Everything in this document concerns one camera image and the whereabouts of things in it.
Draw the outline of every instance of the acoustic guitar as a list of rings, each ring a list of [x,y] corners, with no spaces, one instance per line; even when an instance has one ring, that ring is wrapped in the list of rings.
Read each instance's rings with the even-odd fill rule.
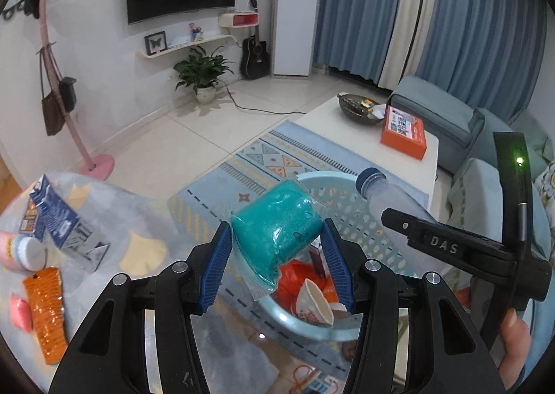
[[[258,1],[250,0],[255,12],[258,12]],[[245,79],[260,79],[270,74],[270,54],[266,42],[260,41],[259,27],[255,26],[254,35],[243,41],[243,57],[241,74]]]

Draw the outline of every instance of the teal bag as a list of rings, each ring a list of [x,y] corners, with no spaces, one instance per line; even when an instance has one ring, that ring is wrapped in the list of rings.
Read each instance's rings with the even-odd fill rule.
[[[255,300],[276,290],[279,266],[320,235],[324,210],[297,180],[286,179],[232,215],[234,251]]]

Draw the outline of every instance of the blue bottle cap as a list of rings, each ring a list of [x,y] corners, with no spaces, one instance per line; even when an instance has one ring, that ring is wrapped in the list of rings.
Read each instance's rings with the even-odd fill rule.
[[[356,184],[355,184],[356,190],[357,192],[359,192],[360,195],[362,195],[361,190],[362,190],[362,186],[364,185],[364,182],[371,176],[376,175],[377,173],[380,173],[385,178],[384,173],[382,173],[381,171],[379,171],[377,168],[374,168],[374,167],[367,168],[363,170],[362,173],[360,173],[360,175],[356,179]]]

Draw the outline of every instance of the wall shelf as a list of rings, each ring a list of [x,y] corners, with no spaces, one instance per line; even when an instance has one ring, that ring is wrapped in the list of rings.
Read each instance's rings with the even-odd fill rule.
[[[217,19],[217,23],[220,27],[227,27],[230,29],[258,26],[259,21],[260,17],[256,12],[224,13]]]
[[[237,40],[233,35],[214,35],[213,37],[205,37],[203,40],[199,42],[189,42],[189,43],[178,44],[176,46],[171,46],[165,51],[157,52],[156,54],[152,54],[151,56],[147,55],[147,53],[144,50],[138,51],[137,57],[140,57],[142,59],[155,59],[156,57],[160,57],[165,54],[170,54],[170,52],[175,52],[183,48],[190,48],[191,46],[198,46],[204,43],[215,42],[218,40],[225,40],[227,38],[230,38],[235,43],[237,43]]]

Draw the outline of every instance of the human hand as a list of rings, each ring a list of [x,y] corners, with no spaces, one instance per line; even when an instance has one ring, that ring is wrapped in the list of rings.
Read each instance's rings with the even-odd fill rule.
[[[454,295],[465,308],[470,309],[470,287],[461,289]],[[498,368],[499,375],[501,375],[505,389],[509,389],[516,383],[524,367],[532,338],[528,324],[517,316],[514,308],[507,311],[499,333],[505,342],[506,352]]]

